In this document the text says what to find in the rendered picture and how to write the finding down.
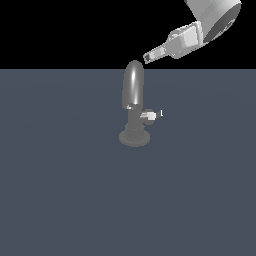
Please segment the grey metal faucet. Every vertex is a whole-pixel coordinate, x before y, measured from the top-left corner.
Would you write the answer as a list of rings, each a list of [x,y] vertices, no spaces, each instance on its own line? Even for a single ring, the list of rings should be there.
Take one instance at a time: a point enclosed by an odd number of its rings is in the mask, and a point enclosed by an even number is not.
[[[122,144],[129,147],[140,147],[150,141],[150,134],[144,130],[141,118],[143,108],[144,68],[141,62],[131,61],[125,69],[122,108],[128,111],[128,122],[119,134]]]

